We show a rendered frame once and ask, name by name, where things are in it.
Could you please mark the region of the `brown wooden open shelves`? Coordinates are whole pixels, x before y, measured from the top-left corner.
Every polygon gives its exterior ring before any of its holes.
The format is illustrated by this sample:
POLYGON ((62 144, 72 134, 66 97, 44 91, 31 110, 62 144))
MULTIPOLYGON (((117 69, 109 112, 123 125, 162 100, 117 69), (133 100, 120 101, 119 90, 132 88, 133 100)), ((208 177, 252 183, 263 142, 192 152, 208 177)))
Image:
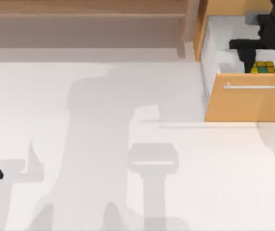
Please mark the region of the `brown wooden open shelves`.
POLYGON ((162 49, 184 57, 199 0, 0 0, 0 48, 162 49))

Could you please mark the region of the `grey drawer inside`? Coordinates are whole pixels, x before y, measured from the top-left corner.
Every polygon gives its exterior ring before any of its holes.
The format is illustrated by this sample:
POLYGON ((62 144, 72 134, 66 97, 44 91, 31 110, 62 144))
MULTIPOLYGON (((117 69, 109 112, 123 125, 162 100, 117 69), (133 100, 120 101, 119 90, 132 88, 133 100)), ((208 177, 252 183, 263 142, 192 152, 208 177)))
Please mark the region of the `grey drawer inside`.
POLYGON ((258 39, 258 30, 258 26, 247 24, 244 16, 210 16, 207 19, 201 50, 207 106, 217 74, 246 74, 237 52, 229 49, 229 41, 258 39))

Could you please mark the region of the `pale wooden drawer front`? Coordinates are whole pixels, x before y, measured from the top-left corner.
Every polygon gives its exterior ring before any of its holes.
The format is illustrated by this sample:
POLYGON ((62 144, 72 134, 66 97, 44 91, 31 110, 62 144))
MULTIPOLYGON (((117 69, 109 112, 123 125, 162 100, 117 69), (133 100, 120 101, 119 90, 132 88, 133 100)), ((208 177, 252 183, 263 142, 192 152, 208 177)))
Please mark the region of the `pale wooden drawer front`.
POLYGON ((275 74, 217 74, 206 122, 275 122, 275 90, 223 89, 231 85, 275 85, 275 74))

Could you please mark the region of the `pale wooden cabinet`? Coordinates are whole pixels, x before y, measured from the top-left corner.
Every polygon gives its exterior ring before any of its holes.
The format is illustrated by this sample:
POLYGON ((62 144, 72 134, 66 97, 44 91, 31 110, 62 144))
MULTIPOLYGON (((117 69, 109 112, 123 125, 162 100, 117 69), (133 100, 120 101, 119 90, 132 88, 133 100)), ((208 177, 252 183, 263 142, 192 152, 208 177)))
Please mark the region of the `pale wooden cabinet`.
POLYGON ((193 37, 195 61, 201 61, 201 50, 208 16, 243 16, 247 12, 270 12, 271 0, 200 0, 193 37))

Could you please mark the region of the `yellow and green puzzle cube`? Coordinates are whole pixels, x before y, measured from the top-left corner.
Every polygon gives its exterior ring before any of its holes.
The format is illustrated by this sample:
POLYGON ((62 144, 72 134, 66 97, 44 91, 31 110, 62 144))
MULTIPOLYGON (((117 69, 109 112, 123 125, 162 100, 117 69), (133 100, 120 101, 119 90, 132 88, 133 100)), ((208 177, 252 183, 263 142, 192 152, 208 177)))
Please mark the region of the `yellow and green puzzle cube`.
POLYGON ((275 73, 275 65, 271 61, 256 61, 251 68, 250 73, 253 74, 267 74, 275 73))

